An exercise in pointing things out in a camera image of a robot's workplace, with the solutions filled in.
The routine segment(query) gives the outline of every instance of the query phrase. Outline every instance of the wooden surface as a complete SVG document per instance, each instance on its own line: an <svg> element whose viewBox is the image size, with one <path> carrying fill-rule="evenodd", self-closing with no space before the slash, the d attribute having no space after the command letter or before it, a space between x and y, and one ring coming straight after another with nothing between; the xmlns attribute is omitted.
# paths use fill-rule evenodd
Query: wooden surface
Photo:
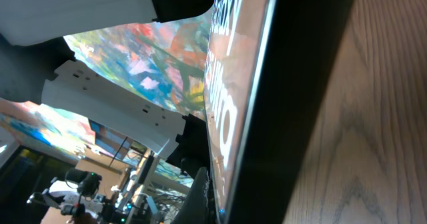
<svg viewBox="0 0 427 224"><path fill-rule="evenodd" d="M110 198L113 195L111 187L119 184L120 174L93 164L90 161L80 160L75 168L82 171L92 171L98 175L101 175L102 181L99 184L98 193L107 196L107 198ZM41 224L62 224L69 219L70 216L62 216L59 209L50 207L49 210L47 210L43 220L41 220Z"/></svg>
<svg viewBox="0 0 427 224"><path fill-rule="evenodd" d="M426 223L427 0L355 0L284 223Z"/></svg>

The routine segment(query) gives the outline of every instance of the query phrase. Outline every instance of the wood grain surface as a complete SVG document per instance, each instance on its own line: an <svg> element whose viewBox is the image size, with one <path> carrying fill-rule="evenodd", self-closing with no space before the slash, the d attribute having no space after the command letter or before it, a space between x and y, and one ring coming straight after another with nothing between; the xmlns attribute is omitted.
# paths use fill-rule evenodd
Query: wood grain surface
<svg viewBox="0 0 427 224"><path fill-rule="evenodd" d="M284 223L427 223L427 0L355 0Z"/></svg>

